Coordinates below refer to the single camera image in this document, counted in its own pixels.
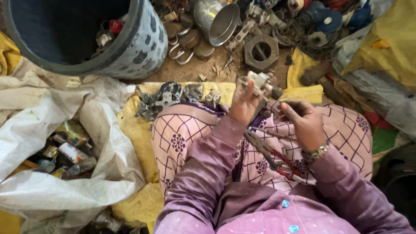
purple shirt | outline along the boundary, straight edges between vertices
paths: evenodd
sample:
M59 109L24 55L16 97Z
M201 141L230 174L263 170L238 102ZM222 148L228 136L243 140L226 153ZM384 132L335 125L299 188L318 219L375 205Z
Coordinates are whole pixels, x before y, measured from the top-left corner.
M332 145L309 166L326 205L281 190L268 194L270 188L262 192L266 186L258 184L253 187L261 187L249 194L247 188L251 186L240 182L234 184L232 192L247 196L235 204L242 204L239 209L247 206L249 212L214 226L225 177L235 166L235 147L244 131L245 126L225 116L208 136L193 143L190 159L175 176L155 222L155 234L416 233L381 191L365 181ZM262 202L250 210L247 204L253 207L253 199ZM221 212L232 213L231 206L221 207Z

wooden floor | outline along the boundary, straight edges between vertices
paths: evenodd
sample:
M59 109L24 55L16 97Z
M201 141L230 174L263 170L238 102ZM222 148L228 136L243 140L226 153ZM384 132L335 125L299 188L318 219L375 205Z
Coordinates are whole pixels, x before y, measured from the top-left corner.
M274 70L274 75L277 78L277 83L274 85L285 89L287 88L287 70L285 66L286 56L290 55L290 49L279 51L279 60ZM227 51L223 46L217 47L214 52L214 56L208 61L202 61L196 57L185 65L178 65L174 60L167 57L162 67L152 76L142 80L123 80L126 83L139 84L143 82L189 82L198 81L199 74L204 75L210 82L235 82L236 76L246 75L247 67L242 63L242 50L238 50L233 58L235 61L232 65L229 65L225 70L222 70L223 66L228 60ZM218 67L220 72L217 75L214 72L213 67Z

black bucket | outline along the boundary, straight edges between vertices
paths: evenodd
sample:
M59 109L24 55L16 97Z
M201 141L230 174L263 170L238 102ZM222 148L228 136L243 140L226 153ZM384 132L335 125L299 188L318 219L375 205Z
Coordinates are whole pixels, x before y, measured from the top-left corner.
M166 31L149 0L4 0L3 12L21 54L58 74L143 79L166 57ZM89 60L101 22L126 13L111 46Z

pliers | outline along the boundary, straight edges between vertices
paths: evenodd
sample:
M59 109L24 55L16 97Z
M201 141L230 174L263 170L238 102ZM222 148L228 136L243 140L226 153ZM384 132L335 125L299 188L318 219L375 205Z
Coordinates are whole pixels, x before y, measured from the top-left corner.
M277 150L270 147L266 141L260 139L260 137L256 135L254 132L246 129L244 136L247 138L248 142L250 142L257 149L258 152L263 154L264 158L270 164L270 168L273 171L277 171L279 174L283 175L289 180L292 180L292 176L290 174L280 169L283 163L276 164L275 162L273 162L273 159L271 158L271 154L274 154L275 156L283 160L283 162L286 163L290 167L293 174L299 176L300 178L303 178L302 173L286 158L286 156L282 155Z

hand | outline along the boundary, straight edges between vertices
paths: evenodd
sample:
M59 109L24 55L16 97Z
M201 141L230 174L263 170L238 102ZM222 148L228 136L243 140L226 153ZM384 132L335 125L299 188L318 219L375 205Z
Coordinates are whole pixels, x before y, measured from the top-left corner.
M287 100L280 103L280 109L295 126L297 142L306 153L325 145L322 114L314 106L301 100Z
M247 126L258 105L259 99L254 95L254 80L248 79L247 89L237 82L228 115Z

